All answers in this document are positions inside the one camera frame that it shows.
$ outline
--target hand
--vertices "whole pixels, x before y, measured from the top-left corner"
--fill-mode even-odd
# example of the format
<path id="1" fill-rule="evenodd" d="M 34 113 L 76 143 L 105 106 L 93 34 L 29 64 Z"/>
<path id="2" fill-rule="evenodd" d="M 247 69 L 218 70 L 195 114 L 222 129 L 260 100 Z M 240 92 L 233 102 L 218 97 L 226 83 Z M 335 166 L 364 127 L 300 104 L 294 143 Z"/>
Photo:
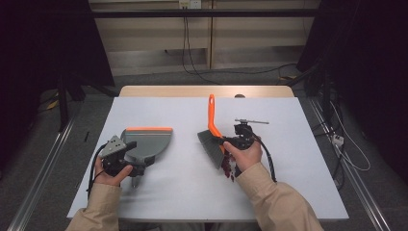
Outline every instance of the hand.
<path id="1" fill-rule="evenodd" d="M 262 149 L 261 144 L 258 141 L 253 142 L 252 145 L 245 150 L 239 150 L 228 141 L 225 141 L 223 145 L 235 158 L 235 161 L 242 172 L 261 162 Z"/>
<path id="2" fill-rule="evenodd" d="M 99 172 L 102 172 L 102 173 L 100 173 L 95 178 L 94 183 L 119 187 L 120 182 L 122 182 L 122 180 L 130 174 L 132 169 L 133 169 L 132 166 L 127 166 L 117 176 L 113 177 L 109 175 L 108 173 L 106 173 L 105 171 L 102 172 L 104 170 L 102 167 L 102 160 L 100 159 L 100 157 L 97 157 L 96 162 L 95 162 L 95 176 L 98 175 Z"/>

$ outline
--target white cable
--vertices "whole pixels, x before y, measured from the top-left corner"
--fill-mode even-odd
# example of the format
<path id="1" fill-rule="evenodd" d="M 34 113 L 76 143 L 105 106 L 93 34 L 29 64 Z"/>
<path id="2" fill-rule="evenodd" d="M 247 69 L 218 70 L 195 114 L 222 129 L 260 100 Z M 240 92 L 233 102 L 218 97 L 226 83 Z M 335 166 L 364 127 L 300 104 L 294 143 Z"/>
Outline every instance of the white cable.
<path id="1" fill-rule="evenodd" d="M 345 130 L 344 126 L 343 126 L 342 120 L 340 119 L 340 116 L 339 116 L 339 114 L 337 113 L 336 107 L 333 105 L 332 101 L 330 101 L 330 104 L 332 105 L 332 107 L 333 107 L 333 109 L 334 109 L 334 112 L 336 113 L 337 119 L 339 120 L 340 125 L 342 126 L 342 128 L 343 128 L 343 130 L 344 130 L 344 133 L 348 136 L 348 138 L 351 140 L 351 142 L 360 150 L 361 154 L 363 154 L 364 158 L 366 158 L 366 161 L 367 161 L 367 163 L 369 164 L 369 166 L 368 166 L 367 168 L 361 168 L 361 167 L 355 166 L 355 165 L 351 162 L 351 160 L 348 159 L 348 158 L 340 151 L 340 148 L 339 148 L 340 154 L 341 154 L 341 155 L 344 157 L 344 159 L 345 159 L 347 162 L 349 162 L 354 168 L 359 169 L 359 170 L 362 170 L 362 171 L 370 170 L 370 168 L 371 168 L 371 163 L 370 163 L 369 158 L 367 158 L 367 156 L 366 156 L 366 154 L 363 152 L 363 150 L 361 150 L 361 148 L 357 145 L 357 143 L 356 143 L 356 142 L 350 137 L 350 135 L 346 132 L 346 130 Z"/>

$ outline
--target white tabletop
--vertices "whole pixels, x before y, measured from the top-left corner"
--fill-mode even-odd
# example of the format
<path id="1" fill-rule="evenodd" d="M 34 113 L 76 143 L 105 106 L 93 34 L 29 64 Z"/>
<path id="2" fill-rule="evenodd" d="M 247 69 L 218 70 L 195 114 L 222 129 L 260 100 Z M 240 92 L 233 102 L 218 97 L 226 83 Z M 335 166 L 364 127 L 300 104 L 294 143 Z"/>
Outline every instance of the white tabletop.
<path id="1" fill-rule="evenodd" d="M 118 216 L 139 221 L 248 221 L 252 206 L 237 182 L 215 169 L 197 133 L 207 130 L 208 97 L 118 97 L 97 148 L 126 127 L 169 126 L 173 136 L 156 163 L 148 167 L 137 189 L 125 179 Z M 224 136 L 235 136 L 235 118 L 268 121 L 249 124 L 271 153 L 276 178 L 297 189 L 317 217 L 348 218 L 297 98 L 221 98 L 216 121 Z M 267 167 L 266 155 L 262 159 Z M 68 217 L 87 206 L 89 167 Z"/>

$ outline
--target beige sleeve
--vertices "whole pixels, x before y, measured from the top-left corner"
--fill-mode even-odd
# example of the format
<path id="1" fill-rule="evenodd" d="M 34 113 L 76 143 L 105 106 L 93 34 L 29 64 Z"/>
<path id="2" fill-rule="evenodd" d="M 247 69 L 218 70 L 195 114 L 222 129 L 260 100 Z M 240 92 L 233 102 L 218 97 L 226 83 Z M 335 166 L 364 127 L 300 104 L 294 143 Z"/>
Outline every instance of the beige sleeve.
<path id="1" fill-rule="evenodd" d="M 237 181 L 262 230 L 322 230 L 306 199 L 288 184 L 274 183 L 261 163 L 244 171 Z"/>
<path id="2" fill-rule="evenodd" d="M 93 184 L 87 208 L 78 210 L 66 231 L 119 230 L 116 213 L 120 194 L 120 187 Z"/>

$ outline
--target orange handle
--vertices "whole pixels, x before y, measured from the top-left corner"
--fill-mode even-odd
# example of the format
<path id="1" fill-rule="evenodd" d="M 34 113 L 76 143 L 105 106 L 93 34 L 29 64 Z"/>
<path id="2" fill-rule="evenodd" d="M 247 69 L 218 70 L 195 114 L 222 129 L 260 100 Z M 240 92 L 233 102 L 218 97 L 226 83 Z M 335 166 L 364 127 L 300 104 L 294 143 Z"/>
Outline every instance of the orange handle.
<path id="1" fill-rule="evenodd" d="M 210 94 L 208 98 L 208 129 L 210 130 L 211 134 L 215 137 L 222 137 L 221 133 L 218 131 L 216 126 L 214 125 L 214 114 L 216 111 L 216 100 L 213 94 Z"/>

